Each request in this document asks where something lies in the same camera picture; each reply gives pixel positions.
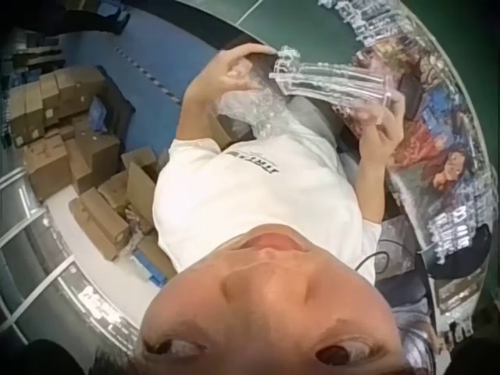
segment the person's right hand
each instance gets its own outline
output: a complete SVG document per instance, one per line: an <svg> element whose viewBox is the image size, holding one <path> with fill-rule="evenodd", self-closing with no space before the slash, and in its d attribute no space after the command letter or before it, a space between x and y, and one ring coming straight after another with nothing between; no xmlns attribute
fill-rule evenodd
<svg viewBox="0 0 500 375"><path fill-rule="evenodd" d="M252 64L245 56L252 53L274 55L276 50L267 45L248 43L228 51L220 51L206 68L191 82L185 98L201 102L218 100L228 91L243 91L259 88L248 76Z"/></svg>
<svg viewBox="0 0 500 375"><path fill-rule="evenodd" d="M352 118L362 126L359 153L365 164L385 167L404 138L404 95L393 91L389 107L369 103L353 111Z"/></svg>

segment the black pants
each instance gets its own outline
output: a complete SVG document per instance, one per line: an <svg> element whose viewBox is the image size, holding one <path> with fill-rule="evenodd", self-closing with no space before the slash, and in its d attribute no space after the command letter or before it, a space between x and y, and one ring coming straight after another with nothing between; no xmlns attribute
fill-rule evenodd
<svg viewBox="0 0 500 375"><path fill-rule="evenodd" d="M56 0L42 0L37 7L38 12L23 15L19 27L45 36L78 31L112 33L116 29L116 22L108 17L83 10L66 10Z"/></svg>

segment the person's leg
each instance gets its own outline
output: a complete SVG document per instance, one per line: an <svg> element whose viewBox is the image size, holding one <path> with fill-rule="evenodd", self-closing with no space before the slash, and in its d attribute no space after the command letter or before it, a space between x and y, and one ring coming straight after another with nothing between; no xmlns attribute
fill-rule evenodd
<svg viewBox="0 0 500 375"><path fill-rule="evenodd" d="M60 35L79 31L104 31L119 35L127 25L130 14L127 14L121 21L117 21L118 15L115 13L111 16L101 16L93 12L68 10L54 20L54 25L47 34Z"/></svg>

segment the white floor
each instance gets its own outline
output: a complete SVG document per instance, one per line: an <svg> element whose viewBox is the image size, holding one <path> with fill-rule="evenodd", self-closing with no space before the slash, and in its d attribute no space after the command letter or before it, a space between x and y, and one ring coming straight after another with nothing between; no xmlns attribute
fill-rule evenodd
<svg viewBox="0 0 500 375"><path fill-rule="evenodd" d="M81 230L68 203L77 197L73 186L66 187L46 202L54 225L88 279L128 320L139 327L142 317L159 289L148 281L130 256L108 262Z"/></svg>

